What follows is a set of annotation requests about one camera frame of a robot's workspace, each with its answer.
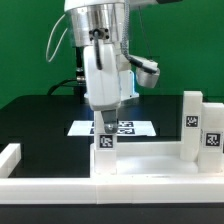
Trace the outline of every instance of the silver cylinder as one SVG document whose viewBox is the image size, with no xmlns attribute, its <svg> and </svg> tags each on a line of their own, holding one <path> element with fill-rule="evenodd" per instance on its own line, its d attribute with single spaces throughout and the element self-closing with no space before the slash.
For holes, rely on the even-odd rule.
<svg viewBox="0 0 224 224">
<path fill-rule="evenodd" d="M 69 10 L 67 13 L 72 46 L 93 45 L 90 32 L 107 30 L 104 43 L 121 42 L 124 24 L 124 4 L 103 4 Z"/>
</svg>

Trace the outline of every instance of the white base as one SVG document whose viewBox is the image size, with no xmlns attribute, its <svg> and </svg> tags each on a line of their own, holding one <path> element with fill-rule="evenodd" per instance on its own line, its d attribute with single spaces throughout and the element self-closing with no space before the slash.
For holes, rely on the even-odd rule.
<svg viewBox="0 0 224 224">
<path fill-rule="evenodd" d="M 91 178 L 2 178 L 0 204 L 224 202 L 224 173 L 198 173 L 196 163 L 178 159 L 180 147 L 180 142 L 119 143 L 118 174 L 97 175 L 92 145 Z M 18 147 L 13 152 L 20 158 Z"/>
</svg>

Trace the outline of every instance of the white paper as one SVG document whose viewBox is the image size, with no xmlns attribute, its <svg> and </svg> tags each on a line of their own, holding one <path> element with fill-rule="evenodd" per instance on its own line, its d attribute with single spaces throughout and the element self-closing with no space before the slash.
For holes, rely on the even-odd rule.
<svg viewBox="0 0 224 224">
<path fill-rule="evenodd" d="M 93 136 L 93 121 L 74 121 L 68 136 Z M 151 121 L 120 121 L 118 136 L 155 136 Z"/>
</svg>

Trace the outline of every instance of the black table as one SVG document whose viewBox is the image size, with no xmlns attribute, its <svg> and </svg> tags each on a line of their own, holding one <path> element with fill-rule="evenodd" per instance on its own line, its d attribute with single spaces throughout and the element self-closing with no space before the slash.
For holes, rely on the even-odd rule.
<svg viewBox="0 0 224 224">
<path fill-rule="evenodd" d="M 120 120 L 151 120 L 156 137 L 120 142 L 180 141 L 181 96 L 144 96 L 121 107 Z M 10 178 L 89 177 L 92 137 L 68 137 L 73 120 L 93 120 L 74 96 L 23 96 L 0 110 L 0 146 L 22 144 Z M 1 205 L 0 223 L 224 223 L 223 204 Z"/>
</svg>

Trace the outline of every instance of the green wall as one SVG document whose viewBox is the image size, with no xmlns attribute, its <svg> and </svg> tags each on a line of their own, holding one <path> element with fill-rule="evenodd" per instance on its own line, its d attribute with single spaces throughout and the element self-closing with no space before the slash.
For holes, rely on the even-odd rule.
<svg viewBox="0 0 224 224">
<path fill-rule="evenodd" d="M 63 14 L 63 5 L 64 0 L 0 1 L 0 107 L 18 96 L 46 94 L 50 86 L 74 76 L 75 54 L 68 37 L 53 63 L 45 61 L 48 37 Z M 161 78 L 153 90 L 137 89 L 142 94 L 202 90 L 206 96 L 222 100 L 223 9 L 223 0 L 184 0 L 143 9 L 147 39 L 159 62 Z M 149 56 L 138 12 L 132 13 L 131 22 L 131 53 Z M 65 26 L 61 25 L 56 41 Z M 72 94 L 72 90 L 57 93 Z"/>
</svg>

